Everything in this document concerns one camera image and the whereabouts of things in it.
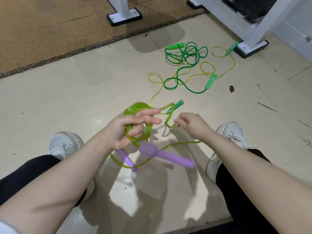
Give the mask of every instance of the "floor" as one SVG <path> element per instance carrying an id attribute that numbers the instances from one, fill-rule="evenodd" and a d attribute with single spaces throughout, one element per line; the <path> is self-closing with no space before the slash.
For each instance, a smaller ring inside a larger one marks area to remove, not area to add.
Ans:
<path id="1" fill-rule="evenodd" d="M 183 99 L 174 117 L 182 111 L 199 113 L 214 129 L 238 121 L 249 145 L 312 185 L 311 64 L 275 36 L 268 40 L 266 49 L 247 59 L 233 53 L 236 67 L 207 92 L 193 94 L 183 86 L 162 90 L 153 106 Z M 170 77 L 176 71 L 165 61 L 165 46 L 189 41 L 229 48 L 236 37 L 205 14 L 0 79 L 0 178 L 45 154 L 54 133 L 71 131 L 86 142 L 133 102 L 148 103 L 160 88 L 149 82 L 149 72 Z M 206 60 L 217 73 L 232 66 L 230 58 L 210 52 Z M 199 66 L 192 68 L 195 72 Z M 206 82 L 199 76 L 188 84 L 199 91 Z M 164 127 L 153 134 L 159 147 L 177 140 L 190 138 Z M 168 150 L 192 157 L 197 169 L 155 160 L 133 173 L 109 158 L 95 177 L 95 192 L 73 209 L 58 233 L 161 234 L 228 219 L 222 194 L 205 176 L 212 150 L 202 143 Z M 136 153 L 131 157 L 144 159 Z"/>

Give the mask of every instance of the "lime green jump rope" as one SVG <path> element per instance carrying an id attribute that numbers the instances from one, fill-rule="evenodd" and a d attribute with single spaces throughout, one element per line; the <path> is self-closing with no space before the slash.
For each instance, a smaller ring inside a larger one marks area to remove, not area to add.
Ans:
<path id="1" fill-rule="evenodd" d="M 196 73 L 196 74 L 193 74 L 191 75 L 185 82 L 183 82 L 179 76 L 182 76 L 182 75 L 185 75 L 185 74 L 188 74 L 190 71 L 191 71 L 191 68 L 196 66 L 200 59 L 201 58 L 205 58 L 207 57 L 208 55 L 208 48 L 207 47 L 201 47 L 200 49 L 197 48 L 197 45 L 196 43 L 194 42 L 189 42 L 185 45 L 185 43 L 179 43 L 179 44 L 174 44 L 174 45 L 171 45 L 167 48 L 165 48 L 165 54 L 166 54 L 166 59 L 172 63 L 172 64 L 176 64 L 178 65 L 178 69 L 177 71 L 175 72 L 175 74 L 170 77 L 170 78 L 167 78 L 166 80 L 163 80 L 162 79 L 162 76 L 158 73 L 158 72 L 151 72 L 149 73 L 149 80 L 154 83 L 154 84 L 162 84 L 160 90 L 152 97 L 151 99 L 151 102 L 150 102 L 150 106 L 147 105 L 146 103 L 144 102 L 136 102 L 134 104 L 132 104 L 129 108 L 127 108 L 125 111 L 124 111 L 124 115 L 135 115 L 137 112 L 143 110 L 143 109 L 150 109 L 150 108 L 153 108 L 152 107 L 152 100 L 153 98 L 159 94 L 159 92 L 162 90 L 162 87 L 164 87 L 165 89 L 168 89 L 168 90 L 173 90 L 175 88 L 178 87 L 178 85 L 184 85 L 189 91 L 191 91 L 192 93 L 195 93 L 195 94 L 201 94 L 203 92 L 205 92 L 207 89 L 210 88 L 210 86 L 212 85 L 213 81 L 216 79 L 216 78 L 220 78 L 222 77 L 224 74 L 226 74 L 228 71 L 232 70 L 235 65 L 236 65 L 236 61 L 234 59 L 234 57 L 231 55 L 231 52 L 234 50 L 234 48 L 238 45 L 238 42 L 236 42 L 228 51 L 226 49 L 224 49 L 223 47 L 213 47 L 211 49 L 211 54 L 214 56 L 214 57 L 217 57 L 217 58 L 224 58 L 226 56 L 230 56 L 233 60 L 233 66 L 228 69 L 227 71 L 225 71 L 223 74 L 221 75 L 216 75 L 215 72 L 216 72 L 216 68 L 213 66 L 213 64 L 211 62 L 208 62 L 208 61 L 203 61 L 201 64 L 200 64 L 200 69 L 201 69 L 201 72 L 200 73 Z M 226 54 L 224 56 L 216 56 L 213 54 L 213 49 L 215 48 L 221 48 L 223 50 L 226 51 Z M 176 55 L 176 54 L 173 54 L 173 53 L 170 53 L 168 52 L 168 50 L 174 50 L 174 49 L 179 49 L 180 50 L 180 53 L 181 55 Z M 206 50 L 206 54 L 205 55 L 201 55 L 201 52 L 202 50 Z M 195 57 L 195 62 L 194 63 L 189 63 L 188 62 L 188 58 L 189 57 Z M 213 67 L 213 71 L 212 72 L 205 72 L 203 69 L 202 69 L 202 64 L 204 63 L 207 63 L 209 65 L 211 65 Z M 189 68 L 189 71 L 186 72 L 186 73 L 181 73 L 179 74 L 179 71 L 182 70 L 182 69 L 185 69 L 185 68 Z M 151 75 L 157 75 L 161 81 L 160 82 L 154 82 L 150 79 L 150 76 Z M 190 78 L 192 78 L 193 76 L 195 75 L 206 75 L 209 77 L 209 81 L 207 82 L 206 86 L 205 86 L 205 89 L 203 91 L 200 91 L 200 92 L 195 92 L 191 89 L 189 89 L 187 86 L 186 86 L 186 82 L 189 81 Z M 177 83 L 174 87 L 166 87 L 165 83 L 174 79 L 175 82 Z M 161 108 L 160 110 L 164 110 L 164 109 L 167 109 L 169 108 L 169 110 L 167 111 L 167 113 L 160 113 L 162 115 L 168 115 L 166 121 L 165 121 L 165 125 L 168 127 L 168 128 L 173 128 L 176 126 L 176 124 L 173 124 L 172 126 L 168 125 L 168 121 L 170 120 L 173 112 L 175 109 L 177 109 L 179 106 L 183 105 L 183 100 L 180 100 L 177 104 L 174 104 L 174 103 L 170 103 L 168 105 L 166 105 L 165 107 Z M 148 138 L 150 137 L 150 133 L 152 131 L 152 127 L 153 125 L 152 124 L 147 124 L 146 125 L 146 130 L 144 131 L 143 135 L 139 138 L 133 138 L 131 136 L 128 135 L 128 132 L 132 129 L 132 125 L 127 125 L 126 126 L 126 130 L 125 130 L 125 134 L 127 136 L 127 138 L 129 140 L 131 140 L 136 146 L 140 146 L 139 144 L 139 141 L 140 140 L 146 140 L 146 142 L 148 142 Z M 200 143 L 200 141 L 188 141 L 188 142 L 184 142 L 184 143 L 171 143 L 169 145 L 166 145 L 165 147 L 163 147 L 161 150 L 164 150 L 166 149 L 167 147 L 169 146 L 173 146 L 173 145 L 178 145 L 178 144 L 190 144 L 190 143 Z M 111 159 L 116 163 L 118 164 L 119 166 L 123 167 L 123 168 L 128 168 L 128 169 L 133 169 L 133 168 L 138 168 L 140 166 L 142 166 L 143 164 L 147 163 L 148 161 L 151 160 L 151 158 L 147 159 L 145 162 L 139 164 L 139 165 L 136 165 L 134 167 L 129 167 L 129 166 L 126 166 L 126 165 L 123 165 L 121 164 L 120 162 L 118 162 L 114 156 L 111 154 Z"/>

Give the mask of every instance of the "white metal frame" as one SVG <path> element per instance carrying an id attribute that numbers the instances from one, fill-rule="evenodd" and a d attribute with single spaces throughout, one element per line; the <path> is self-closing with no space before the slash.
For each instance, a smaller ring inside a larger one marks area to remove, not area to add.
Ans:
<path id="1" fill-rule="evenodd" d="M 222 0 L 194 0 L 203 5 L 230 30 L 244 40 L 239 48 L 248 54 L 268 44 L 264 39 L 283 21 L 300 0 L 277 0 L 268 14 L 259 23 L 250 23 L 242 15 L 225 5 Z"/>
<path id="2" fill-rule="evenodd" d="M 141 19 L 142 15 L 136 8 L 129 9 L 128 0 L 108 0 L 117 13 L 107 14 L 107 20 L 112 26 Z"/>

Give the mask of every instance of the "right hand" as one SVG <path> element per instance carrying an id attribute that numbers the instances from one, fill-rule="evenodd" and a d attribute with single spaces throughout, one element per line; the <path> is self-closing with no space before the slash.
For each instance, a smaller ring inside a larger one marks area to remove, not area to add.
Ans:
<path id="1" fill-rule="evenodd" d="M 194 113 L 181 113 L 174 122 L 198 140 L 203 140 L 209 130 L 212 130 L 200 115 Z"/>

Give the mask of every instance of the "finger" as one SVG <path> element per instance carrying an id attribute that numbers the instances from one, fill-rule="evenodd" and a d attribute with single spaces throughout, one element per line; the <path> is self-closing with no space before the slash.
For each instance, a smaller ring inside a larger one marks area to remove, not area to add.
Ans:
<path id="1" fill-rule="evenodd" d="M 180 113 L 178 118 L 183 119 L 186 122 L 189 122 L 192 115 L 193 115 L 193 113 L 182 112 L 182 113 Z"/>
<path id="2" fill-rule="evenodd" d="M 139 137 L 144 132 L 143 124 L 134 125 L 131 130 L 129 130 L 128 135 L 131 137 Z"/>
<path id="3" fill-rule="evenodd" d="M 146 124 L 160 124 L 161 119 L 158 117 L 152 117 L 152 116 L 142 116 L 144 118 L 144 123 Z"/>
<path id="4" fill-rule="evenodd" d="M 125 116 L 120 116 L 119 122 L 122 125 L 141 124 L 144 122 L 144 118 L 138 117 L 135 115 L 125 115 Z"/>
<path id="5" fill-rule="evenodd" d="M 174 122 L 177 123 L 178 126 L 182 126 L 184 129 L 186 128 L 186 125 L 188 124 L 186 121 L 184 121 L 181 118 L 174 119 Z"/>
<path id="6" fill-rule="evenodd" d="M 151 116 L 151 115 L 156 115 L 160 113 L 160 109 L 158 108 L 151 108 L 151 109 L 143 109 L 139 112 L 137 112 L 135 115 L 136 116 Z"/>

